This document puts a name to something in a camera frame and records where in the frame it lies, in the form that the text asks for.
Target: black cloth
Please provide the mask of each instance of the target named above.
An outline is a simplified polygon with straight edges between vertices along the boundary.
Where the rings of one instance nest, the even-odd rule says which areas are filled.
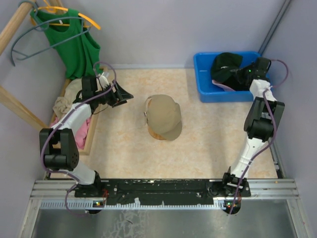
[[[235,91],[248,91],[249,87],[240,84],[235,71],[240,69],[243,57],[229,52],[215,57],[211,66],[211,79],[232,88]]]

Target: gray floor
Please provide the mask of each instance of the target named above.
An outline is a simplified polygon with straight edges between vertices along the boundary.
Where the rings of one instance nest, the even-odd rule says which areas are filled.
[[[41,210],[32,238],[294,238],[285,201],[243,201],[240,212],[221,210],[102,211],[77,218]]]

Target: beige tabletop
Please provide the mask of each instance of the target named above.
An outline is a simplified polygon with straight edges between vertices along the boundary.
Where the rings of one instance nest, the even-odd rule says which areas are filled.
[[[243,145],[251,103],[202,103],[193,69],[125,69],[117,75],[134,99],[100,113],[91,153],[80,157],[83,163],[102,178],[222,178]],[[155,140],[144,125],[144,102],[153,94],[170,95],[180,105],[183,130],[175,141]],[[276,177],[266,150],[255,159],[249,178]]]

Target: orange hanger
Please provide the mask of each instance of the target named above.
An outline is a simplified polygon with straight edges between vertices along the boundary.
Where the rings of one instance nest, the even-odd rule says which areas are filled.
[[[41,6],[38,8],[38,10],[41,10],[41,9],[46,9],[48,12],[51,12],[53,13],[52,11],[54,10],[51,10],[51,9],[56,9],[56,10],[63,10],[63,11],[68,11],[68,8],[65,8],[65,7],[60,7],[60,6]],[[78,16],[84,18],[85,20],[87,20],[88,22],[91,23],[91,25],[93,25],[94,27],[96,27],[98,30],[101,29],[100,25],[98,25],[95,21],[93,21],[92,19],[90,19],[89,17],[79,13]],[[31,18],[31,22],[32,24],[35,26],[36,23],[34,21],[33,18]],[[58,24],[58,23],[50,23],[50,25],[56,25],[56,26],[69,26],[69,24]]]

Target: cap brim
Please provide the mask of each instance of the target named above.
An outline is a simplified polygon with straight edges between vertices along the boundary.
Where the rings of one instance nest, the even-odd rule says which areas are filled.
[[[180,133],[182,132],[182,128],[183,124],[182,121],[180,121],[173,130],[163,133],[160,136],[162,136],[166,140],[175,140],[177,137],[179,137]]]

